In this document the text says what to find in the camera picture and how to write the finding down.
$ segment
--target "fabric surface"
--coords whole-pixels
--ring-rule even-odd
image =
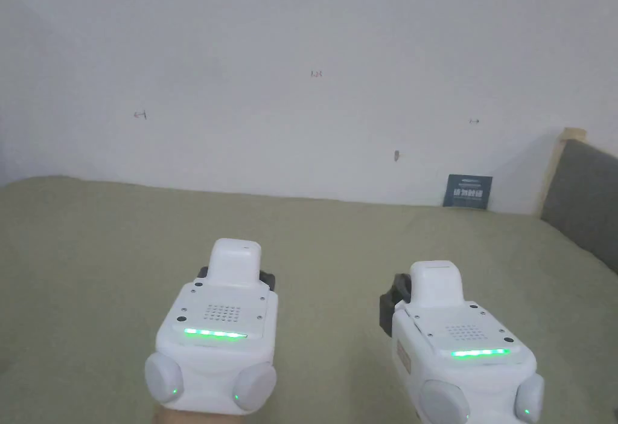
[[[249,423],[415,423],[378,298],[452,260],[546,378],[545,424],[615,424],[618,277],[538,219],[33,178],[0,189],[0,422],[148,423],[144,361],[220,237],[277,276],[279,381]]]
[[[567,141],[541,219],[618,274],[618,159]]]

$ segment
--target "green led light strip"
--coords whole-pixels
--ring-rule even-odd
[[[460,352],[450,352],[450,355],[458,358],[464,358],[466,356],[503,356],[508,355],[511,351],[505,349],[495,350],[462,350]]]
[[[227,337],[230,339],[239,339],[247,337],[243,333],[222,332],[221,330],[200,330],[200,329],[185,329],[186,333],[198,333],[201,336]]]

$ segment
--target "black strap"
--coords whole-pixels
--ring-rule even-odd
[[[198,277],[206,277],[208,275],[208,267],[203,266],[200,269],[200,272],[197,273]],[[268,288],[274,292],[275,291],[275,275],[270,274],[266,271],[260,271],[260,280],[268,286]]]
[[[395,314],[395,305],[402,300],[410,303],[411,291],[410,274],[395,274],[390,290],[380,295],[380,327],[388,337],[392,337],[392,317]]]

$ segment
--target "dark blue card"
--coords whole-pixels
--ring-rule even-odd
[[[442,206],[487,210],[492,179],[492,176],[449,174]]]

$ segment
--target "white plastic housing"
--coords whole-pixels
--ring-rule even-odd
[[[532,351],[481,305],[464,301],[454,264],[419,262],[410,275],[412,299],[395,306],[391,351],[422,423],[521,422],[521,384],[529,406],[522,414],[538,420],[543,389],[537,380],[525,385],[537,369]]]
[[[272,393],[278,297],[259,280],[260,255],[256,242],[220,239],[207,276],[180,290],[147,361],[148,388],[163,406],[243,415]]]

